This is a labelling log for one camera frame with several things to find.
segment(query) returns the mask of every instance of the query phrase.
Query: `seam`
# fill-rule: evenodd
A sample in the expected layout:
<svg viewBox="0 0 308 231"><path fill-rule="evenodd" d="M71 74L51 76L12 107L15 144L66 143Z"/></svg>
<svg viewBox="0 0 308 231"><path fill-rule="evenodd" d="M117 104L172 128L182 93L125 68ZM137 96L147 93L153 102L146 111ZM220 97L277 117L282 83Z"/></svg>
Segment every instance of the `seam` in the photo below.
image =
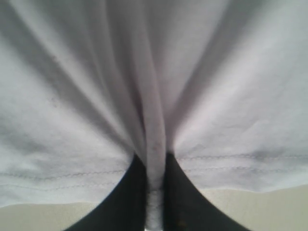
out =
<svg viewBox="0 0 308 231"><path fill-rule="evenodd" d="M237 154L237 155L219 155L219 156L196 156L196 157L181 157L178 160L202 160L202 159L227 159L227 158L251 158L251 159L307 159L308 156L252 156L248 154Z"/></svg>
<svg viewBox="0 0 308 231"><path fill-rule="evenodd" d="M253 167L209 167L209 168L192 168L186 169L184 172L191 172L191 171L215 171L215 170L222 170L222 169L234 169L234 170L251 170L256 172L288 172L288 171L308 171L308 168L286 168L286 169L260 169L260 168L253 168Z"/></svg>
<svg viewBox="0 0 308 231"><path fill-rule="evenodd" d="M17 178L24 178L24 179L32 179L32 180L56 180L61 178L68 178L68 177L80 177L80 176L88 176L88 175L100 175L100 174L117 174L125 172L124 170L115 170L115 171L103 171L103 172L83 172L83 173L76 173L76 174L67 174L63 176L57 176L57 177L30 177L30 176L23 176L18 174L11 174L11 173L5 173L0 172L0 176L9 176L9 177L17 177Z"/></svg>
<svg viewBox="0 0 308 231"><path fill-rule="evenodd" d="M98 187L98 186L114 185L114 184L115 184L115 182L101 183L101 184L83 184L83 185L63 186L63 187L58 187L58 188L53 188L53 189L38 189L38 188L15 185L15 184L0 184L0 187L10 186L10 187L17 187L17 188L32 189L32 190L37 190L37 191L48 192L48 191L56 191L56 190L69 189L69 188Z"/></svg>

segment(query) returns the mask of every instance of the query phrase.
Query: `stitching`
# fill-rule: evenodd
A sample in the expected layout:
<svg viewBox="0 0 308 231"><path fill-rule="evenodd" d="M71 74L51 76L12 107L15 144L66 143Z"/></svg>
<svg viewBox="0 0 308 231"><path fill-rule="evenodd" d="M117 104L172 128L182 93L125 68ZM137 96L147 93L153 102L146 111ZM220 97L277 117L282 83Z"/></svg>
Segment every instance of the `stitching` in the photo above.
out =
<svg viewBox="0 0 308 231"><path fill-rule="evenodd" d="M63 187L58 187L58 188L53 188L53 189L38 189L38 188L32 188L32 187L27 187L27 186L20 186L20 185L15 185L15 184L0 184L0 187L13 186L13 187L18 187L18 188L32 189L32 190L48 192L48 191L55 191L55 190L69 189L69 188L97 187L97 186L114 185L114 184L115 184L114 182L101 183L101 184L84 184L84 185L63 186Z"/></svg>
<svg viewBox="0 0 308 231"><path fill-rule="evenodd" d="M125 171L115 170L115 171L105 171L105 172L84 172L84 173L67 174L67 175L58 176L58 177L46 177L46 178L29 177L29 176L0 172L0 176L3 175L3 176L17 177L17 178L24 178L24 179L33 179L33 180L56 180L56 179L61 179L61 178L66 178L66 177L79 177L79 176L99 175L99 174L116 174L116 173L121 173L121 172L125 172Z"/></svg>
<svg viewBox="0 0 308 231"><path fill-rule="evenodd" d="M251 158L251 159L306 159L308 156L298 155L298 156L252 156L248 154L237 154L237 155L219 155L219 156L196 156L196 157L181 157L178 160L202 160L202 159L227 159L227 158Z"/></svg>
<svg viewBox="0 0 308 231"><path fill-rule="evenodd" d="M287 172L287 171L308 171L306 168L289 168L289 169L259 169L253 167L209 167L209 168L192 168L186 169L184 172L191 171L212 171L212 170L221 170L221 169L235 169L235 170L251 170L256 172Z"/></svg>

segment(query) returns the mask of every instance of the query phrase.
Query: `white fabric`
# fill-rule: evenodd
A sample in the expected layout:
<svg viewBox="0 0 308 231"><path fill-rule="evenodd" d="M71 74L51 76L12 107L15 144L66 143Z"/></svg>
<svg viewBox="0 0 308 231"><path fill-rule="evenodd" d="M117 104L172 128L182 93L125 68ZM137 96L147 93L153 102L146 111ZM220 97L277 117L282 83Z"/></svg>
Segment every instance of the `white fabric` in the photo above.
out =
<svg viewBox="0 0 308 231"><path fill-rule="evenodd" d="M3 1L0 206L101 201L134 152L152 230L166 151L199 188L307 184L307 10L305 0Z"/></svg>

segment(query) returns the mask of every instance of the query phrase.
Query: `white t-shirt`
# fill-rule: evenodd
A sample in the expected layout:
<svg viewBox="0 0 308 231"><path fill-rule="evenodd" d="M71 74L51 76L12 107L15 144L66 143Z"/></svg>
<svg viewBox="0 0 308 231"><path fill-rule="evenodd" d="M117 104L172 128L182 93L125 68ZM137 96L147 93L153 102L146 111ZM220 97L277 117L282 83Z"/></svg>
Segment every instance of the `white t-shirt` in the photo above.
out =
<svg viewBox="0 0 308 231"><path fill-rule="evenodd" d="M305 0L0 3L0 206L101 201L134 153L153 229L168 151L198 188L307 184L307 10Z"/></svg>

